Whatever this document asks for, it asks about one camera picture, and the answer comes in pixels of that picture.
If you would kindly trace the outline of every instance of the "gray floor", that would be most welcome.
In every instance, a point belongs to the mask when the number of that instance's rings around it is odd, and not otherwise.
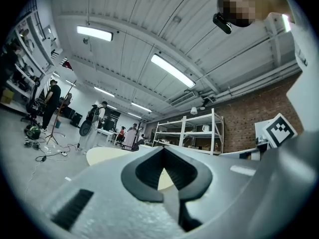
[[[24,147],[25,135],[23,130],[28,123],[20,122],[21,117],[21,115],[0,108],[0,125],[2,129],[0,136],[1,164],[11,182],[12,189],[16,192],[16,196],[39,209],[44,199],[51,192],[58,189],[62,184],[68,183],[65,177],[72,179],[72,177],[88,167],[88,163],[86,156],[82,152],[76,151],[72,146],[67,157],[59,154],[50,157],[52,159],[47,159],[45,162],[36,162],[35,158],[44,154],[40,150]],[[52,116],[48,126],[50,132],[54,119],[55,115]],[[57,133],[54,133],[59,145],[77,144],[80,138],[79,129],[72,126],[68,119],[62,118],[61,121],[60,128],[55,129]],[[47,155],[57,153],[58,150],[69,150],[68,147],[62,149],[53,141],[50,141],[49,145],[46,145],[46,143],[41,143],[40,145]],[[112,143],[105,144],[104,136],[99,136],[98,145],[113,147]]]

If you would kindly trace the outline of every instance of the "black t-shirt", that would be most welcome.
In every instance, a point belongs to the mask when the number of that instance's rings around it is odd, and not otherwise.
[[[59,105],[59,99],[61,95],[61,89],[58,85],[53,85],[51,89],[49,90],[49,93],[52,92],[52,96],[48,101],[48,105],[50,106],[58,106]]]

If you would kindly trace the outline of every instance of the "black pants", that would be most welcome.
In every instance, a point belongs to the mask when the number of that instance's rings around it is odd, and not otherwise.
[[[49,125],[50,119],[55,110],[56,110],[56,106],[47,106],[45,108],[44,114],[43,114],[43,123],[42,123],[43,129],[46,129],[46,127]]]

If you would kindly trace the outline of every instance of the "fluorescent light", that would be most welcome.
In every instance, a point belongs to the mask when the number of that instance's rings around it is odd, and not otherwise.
[[[186,75],[184,75],[182,72],[180,72],[178,69],[176,69],[174,66],[172,66],[170,63],[162,59],[157,54],[154,54],[151,61],[167,71],[168,73],[172,74],[175,78],[179,79],[181,82],[183,82],[186,86],[189,88],[192,88],[195,86],[195,82],[192,81],[190,78],[188,78]]]
[[[101,90],[101,89],[99,89],[99,88],[97,88],[97,87],[95,87],[95,86],[94,86],[94,89],[96,89],[96,90],[98,90],[98,91],[101,91],[102,93],[104,93],[104,94],[106,94],[106,95],[109,95],[109,96],[111,96],[111,97],[114,97],[113,94],[111,94],[111,93],[109,93],[109,92],[106,92],[105,90]]]
[[[137,117],[137,118],[139,118],[139,119],[141,119],[142,117],[140,117],[140,116],[137,116],[137,115],[135,115],[135,114],[132,114],[132,113],[128,113],[129,115],[132,115],[132,116],[135,116],[135,117]]]
[[[107,105],[107,107],[110,107],[110,108],[112,108],[112,109],[115,109],[115,110],[117,110],[115,107],[113,107],[113,106],[110,106],[110,105]]]
[[[66,82],[68,82],[68,83],[70,83],[71,85],[73,85],[73,86],[76,86],[74,83],[72,83],[72,82],[70,82],[70,81],[68,81],[68,80],[65,80]]]
[[[79,34],[90,35],[90,36],[97,37],[109,42],[113,40],[113,33],[107,32],[104,30],[99,30],[96,28],[85,27],[85,26],[77,26],[76,30]]]
[[[143,106],[139,106],[139,105],[137,105],[137,104],[134,104],[133,102],[131,103],[132,105],[134,105],[134,106],[137,106],[138,108],[141,108],[141,109],[143,109],[143,110],[145,110],[145,111],[148,111],[148,112],[152,112],[150,109],[147,109],[147,108],[145,108],[145,107],[143,107]]]
[[[284,25],[285,25],[286,32],[289,32],[291,30],[291,28],[290,28],[290,23],[289,23],[289,20],[288,20],[288,16],[283,14],[282,17],[283,17],[283,20],[284,20]]]

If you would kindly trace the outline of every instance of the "round table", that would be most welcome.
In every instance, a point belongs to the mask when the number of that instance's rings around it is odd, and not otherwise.
[[[126,154],[132,153],[131,151],[124,150],[124,149],[116,149],[116,148],[109,148],[109,147],[95,147],[89,149],[86,153],[86,160],[88,161],[89,165],[94,165],[104,160],[124,156]]]

